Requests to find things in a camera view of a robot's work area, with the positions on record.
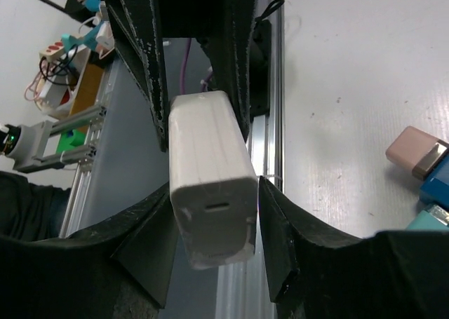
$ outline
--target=black cable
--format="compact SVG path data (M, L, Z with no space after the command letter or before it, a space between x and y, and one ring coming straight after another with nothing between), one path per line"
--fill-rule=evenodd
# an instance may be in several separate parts
M47 63L47 68L46 68L45 73L43 72L43 61L45 60L45 58L44 57L41 58L41 60L39 61L39 71L41 72L43 79L45 79L46 81L49 81L50 83L55 84L57 86L75 86L78 83L78 77L72 71L72 69L70 67L70 63L72 63L73 59L75 58L76 54L78 53L77 45L73 45L69 49L69 51L71 51L73 48L75 49L75 51L74 51L73 55L71 56L71 58L68 58L69 53L67 53L63 60L61 60L61 59L58 60L59 64L56 65L53 70L50 70L50 63ZM69 74L71 74L76 79L74 84L54 82L50 79L50 77L67 76Z
M265 8L265 11L262 12L261 16L256 17L255 19L256 24L265 20L271 14L280 9L280 7L282 7L282 5L284 5L285 2L286 0L273 0L272 2L270 2L269 5Z
M78 46L77 45L73 45L69 49L69 51L71 51L73 48L75 49L75 51L74 51L72 57L69 59L68 58L68 53L67 53L63 60L58 59L59 64L56 65L55 69L53 71L51 71L51 74L48 74L47 77L66 76L66 75L68 75L68 73L70 73L70 74L72 74L73 76L76 77L76 75L70 69L70 64L72 63L73 59L75 58L76 54L78 53Z

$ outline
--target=white cable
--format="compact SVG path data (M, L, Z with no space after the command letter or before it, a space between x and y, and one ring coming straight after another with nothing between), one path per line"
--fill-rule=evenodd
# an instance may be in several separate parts
M78 34L81 34L81 28L83 28L84 26L86 26L89 22L94 21L96 18L97 18L96 16L93 16L93 17L87 19L86 21L84 21L83 23L81 23L81 25L80 25L79 28L78 28Z
M95 26L98 26L100 24L101 20L102 20L102 16L101 16L101 13L98 11L97 13L95 13L95 19L92 20L92 22Z
M112 53L115 50L115 48L111 49L111 50L106 50L107 53L104 54L104 49L100 50L100 52L98 53L98 59L102 60L103 58L105 58L106 56L108 56L110 53Z

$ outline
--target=cable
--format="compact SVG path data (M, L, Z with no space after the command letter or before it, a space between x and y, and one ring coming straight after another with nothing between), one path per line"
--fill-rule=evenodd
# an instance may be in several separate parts
M102 60L103 58L106 58L109 54L111 54L112 52L115 51L115 48L110 49L110 50L107 51L107 53L103 54L104 51L105 51L105 50L102 49L102 50L100 50L100 52L98 53L98 59L99 59L99 60Z
M70 51L72 51L72 49L74 49L74 52L72 56L68 58L69 53ZM46 58L45 57L41 58L41 60L39 61L39 71L41 72L43 79L57 86L75 86L78 83L78 78L76 74L70 69L70 64L72 63L77 53L78 53L78 46L73 45L69 49L69 52L67 52L65 58L63 60L59 59L58 60L59 64L55 65L53 69L50 68L51 63L47 62L46 71L43 70L43 63L46 61ZM69 74L71 74L76 79L74 84L70 84L69 81L67 81L66 83L60 83L50 79L51 77L54 76L67 76L68 78Z
M276 12L284 3L286 0L273 0L268 4L268 6L265 8L265 11L262 12L261 16L258 16L255 18L256 24L265 20L268 18L271 14Z
M187 39L185 46L185 54L182 59L181 73L180 73L180 94L185 95L185 71L187 69L187 61L189 59L190 46L192 45L192 38Z
M81 33L81 28L83 28L84 26L86 26L89 22L94 21L96 18L97 18L96 16L93 16L93 17L87 19L86 21L84 21L83 23L81 23L80 26L79 26L79 28L78 28L78 34Z
M32 102L32 101L36 100L39 97L39 94L37 93L37 86L39 85L39 82L41 81L41 79L42 79L42 74L41 74L41 72L38 72L36 74L36 76L34 77L33 82L28 84L28 86L25 88L25 91L23 93L23 97L28 102ZM33 92L33 98L29 98L27 96L28 91L32 91Z
M210 82L210 79L213 76L213 72L210 72L209 75L205 79L201 79L201 90L200 93L204 93L206 91L206 88L208 86L208 83Z

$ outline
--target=white power bank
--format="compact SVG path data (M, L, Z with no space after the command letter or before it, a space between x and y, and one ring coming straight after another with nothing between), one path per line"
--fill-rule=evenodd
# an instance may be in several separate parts
M257 177L226 93L175 97L168 124L170 199L191 266L251 258Z
M111 29L111 25L109 24L109 22L104 22L101 25L100 30L98 30L98 34L97 34L95 40L100 45L105 47L106 50L114 49L115 40L114 40L114 36L112 35L112 29Z

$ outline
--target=gray table surface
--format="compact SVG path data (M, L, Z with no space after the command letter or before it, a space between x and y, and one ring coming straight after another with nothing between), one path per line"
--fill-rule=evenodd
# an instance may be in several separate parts
M403 229L420 182L386 148L407 125L447 139L447 0L286 0L286 195L357 236Z
M168 94L179 94L185 39L164 48ZM100 222L141 201L168 181L168 154L159 150L149 106L122 61L109 80L110 105L102 128L79 228ZM199 92L210 63L193 40L186 73L188 93ZM166 309L159 319L214 318L218 268L190 268L178 240Z

